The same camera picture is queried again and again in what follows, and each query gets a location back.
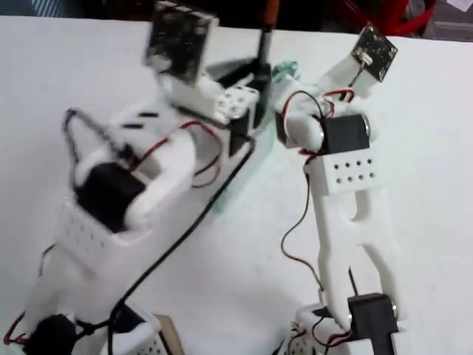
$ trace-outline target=red wire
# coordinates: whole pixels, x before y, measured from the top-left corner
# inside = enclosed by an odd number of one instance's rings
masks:
[[[146,160],[149,158],[149,156],[151,154],[153,154],[153,152],[158,149],[160,146],[162,146],[163,144],[169,142],[169,139],[166,137],[164,139],[162,139],[161,141],[155,143],[152,145],[151,148],[149,148],[145,154],[143,154],[143,156],[141,157],[141,159],[134,165],[130,168],[130,171],[133,172],[134,170],[138,169],[140,167],[140,165]]]
[[[212,180],[210,180],[207,183],[203,183],[201,185],[192,185],[192,187],[194,187],[195,189],[201,189],[202,187],[210,186],[212,183],[217,181],[217,178],[219,177],[219,175],[220,175],[220,166],[217,166],[216,169],[215,169],[215,174],[214,174],[214,177],[212,178]]]
[[[219,154],[214,158],[212,159],[212,161],[210,163],[208,163],[207,165],[205,165],[203,168],[197,170],[195,173],[194,173],[194,176],[198,176],[200,174],[202,174],[203,172],[206,172],[207,170],[209,170],[212,166],[214,166],[216,163],[218,163],[219,159],[220,159],[220,155],[222,154],[222,151],[223,151],[223,143],[222,141],[220,140],[220,138],[214,133],[214,131],[212,131],[210,128],[208,128],[205,124],[202,124],[200,123],[199,121],[189,121],[189,122],[185,122],[184,124],[182,124],[179,128],[180,129],[186,129],[190,126],[199,126],[200,128],[202,128],[204,131],[206,131],[209,135],[211,135],[213,138],[215,138],[215,140],[217,141],[218,145],[219,145],[219,148],[220,148],[220,152]],[[155,143],[151,148],[149,148],[145,154],[143,154],[143,156],[141,157],[141,159],[132,167],[130,168],[130,171],[134,171],[136,170],[137,168],[140,167],[140,165],[146,160],[149,158],[149,156],[151,154],[153,154],[153,152],[160,148],[163,144],[169,142],[169,139],[166,137],[164,139],[162,139],[161,141]],[[217,169],[217,173],[216,173],[216,176],[212,179],[212,181],[210,183],[213,183],[217,178],[218,178],[218,174],[220,173],[220,168]],[[195,187],[205,187],[207,186],[207,184],[204,184],[204,185],[199,185],[199,186],[195,186]]]
[[[3,337],[3,343],[5,345],[10,345],[12,343],[20,344],[20,345],[26,344],[27,339],[24,338],[24,335],[26,335],[26,333],[23,333],[17,336],[15,339],[12,339],[13,332],[15,331],[16,327],[18,327],[18,324],[23,320],[23,318],[24,318],[24,312],[19,315],[19,317],[15,320],[15,322],[13,322],[10,329],[8,329],[8,332]]]
[[[222,141],[220,140],[219,136],[215,134],[214,131],[212,131],[210,128],[208,128],[205,124],[199,122],[199,121],[189,121],[189,122],[185,122],[184,124],[182,124],[179,128],[181,129],[186,129],[190,126],[199,126],[200,128],[202,128],[204,131],[206,131],[209,135],[211,135],[215,141],[217,142],[217,144],[219,145],[219,154],[210,161],[210,163],[208,163],[207,165],[205,165],[204,167],[200,168],[199,170],[197,170],[195,173],[194,173],[194,176],[198,176],[198,175],[201,175],[203,172],[206,172],[207,170],[209,170],[212,166],[214,166],[215,164],[218,163],[219,159],[220,159],[220,156],[222,155],[222,152],[223,152],[223,143]],[[216,176],[214,177],[214,179],[212,179],[212,181],[210,183],[213,183],[216,179],[218,178],[218,174],[216,174]]]
[[[328,355],[328,351],[331,348],[339,346],[340,344],[343,344],[344,342],[347,342],[348,340],[350,340],[352,335],[353,335],[353,333],[352,333],[351,330],[349,330],[345,333],[342,333],[342,334],[332,334],[332,335],[330,335],[327,339],[327,345],[325,346],[324,355]]]
[[[329,91],[329,92],[326,92],[324,96],[343,95],[343,94],[350,94],[350,98],[348,99],[347,102],[352,102],[352,100],[355,98],[355,91],[353,91],[353,89],[350,89],[350,88]]]
[[[309,92],[304,91],[304,90],[297,90],[297,91],[293,92],[292,94],[290,94],[289,98],[287,98],[284,106],[282,107],[282,111],[281,111],[281,120],[282,120],[282,126],[283,127],[285,126],[286,114],[287,114],[287,110],[289,109],[289,103],[293,99],[293,97],[298,95],[298,94],[305,94],[305,95],[309,96],[310,98],[312,98],[312,100],[317,102],[316,98],[314,98]]]

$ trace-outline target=white bracket with holes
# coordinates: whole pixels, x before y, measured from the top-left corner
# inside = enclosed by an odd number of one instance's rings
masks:
[[[356,248],[363,248],[376,267],[383,293],[398,306],[399,319],[406,317],[401,251],[393,238],[379,162],[375,150],[369,148],[323,155],[305,167],[320,241],[321,300],[344,329],[350,327],[347,272]],[[350,195],[356,204],[355,215],[345,209]]]
[[[373,148],[322,155],[306,172],[314,176],[312,192],[319,196],[370,189],[380,186],[382,178]]]
[[[218,111],[228,120],[242,118],[250,110],[249,129],[253,127],[256,104],[259,100],[259,92],[250,87],[230,87],[218,101]]]

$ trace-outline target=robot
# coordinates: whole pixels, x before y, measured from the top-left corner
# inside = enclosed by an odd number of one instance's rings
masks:
[[[270,0],[268,9],[270,24],[277,1]],[[27,303],[28,336],[8,337],[19,354],[183,354],[168,317],[127,300],[231,184],[255,151],[252,134],[264,127],[268,110],[279,140],[307,155],[304,171],[321,242],[321,305],[299,310],[274,353],[294,354],[296,348],[301,354],[410,352],[407,332],[397,322],[406,310],[379,157],[371,147],[373,120],[351,103],[355,93],[367,97],[384,79],[397,49],[368,26],[353,52],[317,85],[307,87],[286,75],[270,87],[271,26],[262,31],[256,59],[215,67],[211,75],[201,61],[216,24],[202,11],[157,2],[145,58],[164,92],[160,112],[150,103],[140,104],[103,125],[79,109],[67,111],[63,131],[72,157],[71,195],[61,209],[50,261]],[[185,48],[169,35],[176,32]],[[161,116],[166,119],[156,123]],[[85,158],[70,129],[73,119],[103,141]],[[201,143],[209,141],[211,148],[203,149]],[[172,203],[192,187],[207,189],[210,183],[194,180],[210,169],[216,177],[225,167],[233,169],[187,231],[168,248],[156,244],[160,221]],[[354,218],[340,208],[343,194],[356,196]],[[155,254],[157,245],[166,251],[152,263],[149,250]],[[376,265],[383,294],[349,297],[346,284],[339,283],[357,246]]]

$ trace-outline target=robotic arm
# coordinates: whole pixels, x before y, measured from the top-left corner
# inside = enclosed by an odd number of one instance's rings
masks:
[[[365,29],[357,46],[363,45],[367,33],[374,32],[373,28]],[[379,65],[370,50],[368,46],[358,54],[361,69],[348,78],[355,75],[356,81],[364,69]],[[330,73],[321,82],[327,82]],[[369,92],[367,79],[358,83],[364,84],[362,92]],[[321,305],[299,310],[292,333],[278,354],[292,354],[304,344],[321,354],[401,355],[412,351],[397,322],[407,318],[406,296],[383,188],[386,174],[372,144],[374,120],[351,104],[355,94],[352,85],[327,92],[320,84],[305,87],[288,75],[275,88],[279,93],[274,103],[279,140],[287,148],[300,148],[309,155],[304,172],[320,241],[321,300]],[[334,101],[334,94],[341,101]],[[356,201],[354,216],[344,208],[348,195]],[[363,248],[377,268],[382,294],[351,297],[350,258],[356,248]]]

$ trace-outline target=red object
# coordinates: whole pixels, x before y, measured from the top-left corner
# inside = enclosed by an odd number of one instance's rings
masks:
[[[21,322],[21,320],[24,318],[24,312],[20,314],[20,316],[13,322],[12,326],[8,330],[8,332],[5,334],[3,338],[3,343],[5,345],[10,345],[10,344],[19,344],[19,345],[24,345],[27,342],[27,339],[24,337],[26,334],[23,333],[21,335],[18,335],[16,338],[12,338],[13,332],[15,331],[16,327],[18,324]]]
[[[407,36],[422,32],[432,17],[437,0],[424,2],[426,10],[408,22],[403,20],[409,0],[386,0],[377,18],[369,17],[353,0],[332,0],[332,11],[355,26],[364,27],[371,22],[385,36]]]

